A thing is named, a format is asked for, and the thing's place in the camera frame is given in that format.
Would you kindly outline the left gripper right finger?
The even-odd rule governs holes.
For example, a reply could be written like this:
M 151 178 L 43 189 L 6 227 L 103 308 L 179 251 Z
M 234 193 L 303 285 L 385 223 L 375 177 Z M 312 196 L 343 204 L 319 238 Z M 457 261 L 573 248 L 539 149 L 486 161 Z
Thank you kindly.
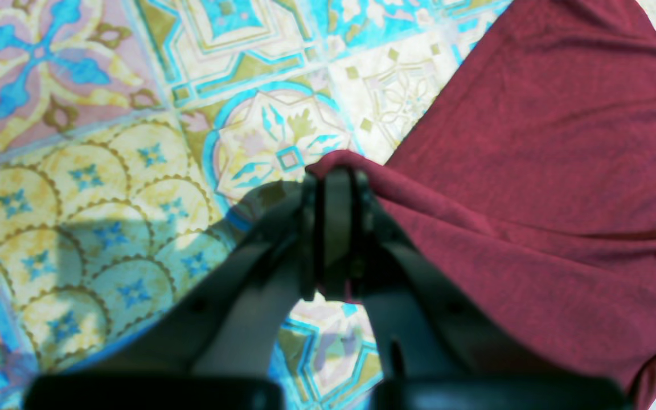
M 412 244 L 367 176 L 322 180 L 322 289 L 362 304 L 384 380 L 370 409 L 631 409 L 614 382 L 514 340 Z

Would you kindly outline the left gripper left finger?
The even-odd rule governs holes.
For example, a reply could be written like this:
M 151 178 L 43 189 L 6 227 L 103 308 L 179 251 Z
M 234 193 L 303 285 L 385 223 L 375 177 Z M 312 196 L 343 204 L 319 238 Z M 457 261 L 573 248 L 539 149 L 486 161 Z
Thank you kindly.
M 323 187 L 308 174 L 156 324 L 85 366 L 40 376 L 26 409 L 285 409 L 278 331 L 322 270 Z

